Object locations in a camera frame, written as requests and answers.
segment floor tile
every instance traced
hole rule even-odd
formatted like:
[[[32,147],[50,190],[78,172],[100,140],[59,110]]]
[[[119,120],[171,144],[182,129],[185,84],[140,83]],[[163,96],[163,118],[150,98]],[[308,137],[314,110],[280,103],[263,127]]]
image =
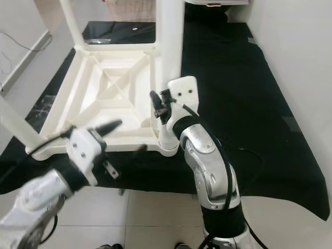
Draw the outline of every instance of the floor tile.
[[[286,200],[250,196],[242,197],[242,205],[252,230],[268,248],[331,248],[332,220],[325,222]]]
[[[14,190],[4,195],[0,195],[0,219],[2,219],[8,213],[8,211],[11,210],[15,203],[18,192],[18,190]]]
[[[125,249],[173,249],[178,242],[196,249],[203,240],[202,227],[127,227]]]
[[[104,244],[123,245],[124,240],[125,227],[58,226],[39,249],[95,249]]]
[[[201,206],[191,195],[130,191],[127,226],[201,225]]]
[[[59,225],[124,226],[129,191],[123,196],[118,189],[85,187],[69,199],[59,213]]]

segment black fabric cover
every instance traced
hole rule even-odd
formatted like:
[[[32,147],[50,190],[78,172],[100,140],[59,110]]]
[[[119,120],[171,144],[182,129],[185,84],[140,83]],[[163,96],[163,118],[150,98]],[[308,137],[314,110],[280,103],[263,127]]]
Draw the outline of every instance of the black fabric cover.
[[[234,238],[245,230],[245,221],[242,206],[238,205],[227,212],[211,210],[202,206],[204,228],[213,237]]]
[[[118,44],[152,43],[155,24],[90,22],[84,37],[111,38],[112,43]],[[241,194],[293,201],[327,220],[330,210],[324,176],[263,52],[251,38],[245,23],[207,25],[186,20],[182,75],[197,78],[199,114],[221,139],[236,171]],[[45,122],[74,54],[74,50],[69,53],[26,118],[37,131]],[[0,175],[24,155],[23,145],[13,138],[0,157]],[[11,174],[0,192],[20,187],[44,174],[51,163],[62,163],[65,157],[54,155],[43,162],[30,159],[20,171]],[[99,186],[196,192],[192,171],[181,149],[172,158],[152,151],[109,153],[109,157],[122,172],[121,178],[115,182],[101,167],[96,176]]]

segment white wall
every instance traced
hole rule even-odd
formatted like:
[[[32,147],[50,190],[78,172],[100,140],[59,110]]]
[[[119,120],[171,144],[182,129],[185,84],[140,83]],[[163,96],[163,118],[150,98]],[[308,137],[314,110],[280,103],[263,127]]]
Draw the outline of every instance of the white wall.
[[[252,0],[235,8],[247,22],[332,193],[332,1]],[[296,204],[250,198],[248,215],[269,248],[332,248],[332,219]]]
[[[0,0],[0,33],[7,33],[19,43],[33,48],[47,31],[33,0]],[[0,48],[11,60],[13,70],[22,61],[28,51],[1,34]],[[10,64],[2,54],[2,71],[10,71]],[[2,82],[8,74],[2,75]]]

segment silver robot arm segment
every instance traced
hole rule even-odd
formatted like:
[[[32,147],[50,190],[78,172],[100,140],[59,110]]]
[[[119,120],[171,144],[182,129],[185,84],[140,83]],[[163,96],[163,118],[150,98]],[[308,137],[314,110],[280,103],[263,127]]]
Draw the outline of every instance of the silver robot arm segment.
[[[56,170],[26,183],[13,208],[0,221],[0,248],[37,248],[47,224],[72,195]]]
[[[236,174],[232,171],[232,196],[229,209],[223,209],[228,192],[224,160],[205,128],[183,107],[197,113],[197,81],[192,76],[173,80],[169,89],[151,93],[157,118],[175,134],[184,150],[185,160],[193,171],[199,202],[202,206],[204,235],[210,245],[220,249],[253,249],[250,231],[245,224]]]
[[[194,173],[198,199],[203,207],[222,210],[225,206],[228,180],[224,161],[216,145],[201,124],[186,128],[180,136],[185,159]],[[232,199],[229,208],[240,204],[235,172],[232,170]]]

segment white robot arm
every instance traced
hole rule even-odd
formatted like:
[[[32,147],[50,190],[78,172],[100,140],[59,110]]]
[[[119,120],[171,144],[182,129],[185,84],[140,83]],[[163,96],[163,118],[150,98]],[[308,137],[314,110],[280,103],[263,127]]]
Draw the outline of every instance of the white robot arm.
[[[47,224],[65,200],[87,184],[97,184],[92,173],[94,167],[103,165],[114,179],[119,176],[107,161],[102,136],[120,124],[121,121],[115,121],[95,130],[71,131],[67,144],[70,164],[61,170],[51,170],[20,189],[13,208],[0,221],[1,249],[38,248]]]

